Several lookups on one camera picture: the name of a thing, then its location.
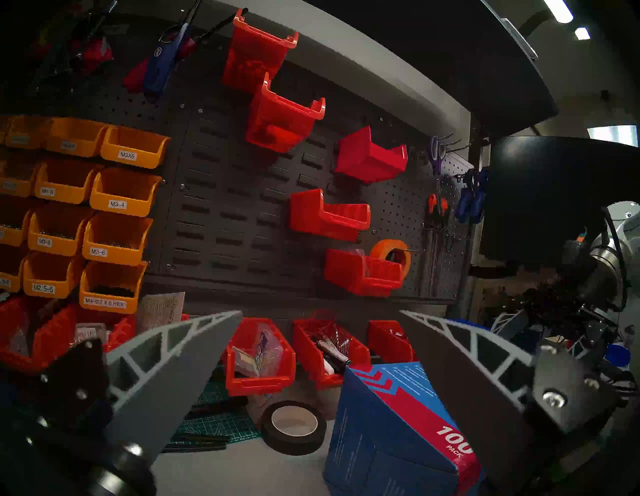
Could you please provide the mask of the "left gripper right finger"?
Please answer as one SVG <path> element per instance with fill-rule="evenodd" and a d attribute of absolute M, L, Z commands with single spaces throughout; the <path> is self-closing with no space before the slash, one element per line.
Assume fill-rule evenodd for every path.
<path fill-rule="evenodd" d="M 535 357 L 485 328 L 399 311 L 428 380 L 496 494 L 519 494 L 535 471 L 526 422 Z"/>

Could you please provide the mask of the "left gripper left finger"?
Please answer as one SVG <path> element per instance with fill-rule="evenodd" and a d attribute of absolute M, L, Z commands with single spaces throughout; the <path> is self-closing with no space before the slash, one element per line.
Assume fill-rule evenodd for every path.
<path fill-rule="evenodd" d="M 105 437 L 153 462 L 204 391 L 243 319 L 240 310 L 145 331 L 105 356 L 113 418 Z"/>

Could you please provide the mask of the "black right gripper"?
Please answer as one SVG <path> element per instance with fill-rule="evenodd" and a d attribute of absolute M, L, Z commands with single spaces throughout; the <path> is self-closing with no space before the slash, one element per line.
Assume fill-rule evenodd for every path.
<path fill-rule="evenodd" d="M 604 359 L 611 337 L 607 275 L 593 273 L 540 283 L 520 296 L 520 309 L 500 313 L 491 333 L 512 341 L 529 323 L 551 332 L 584 332 L 573 344 L 574 359 L 588 371 Z"/>

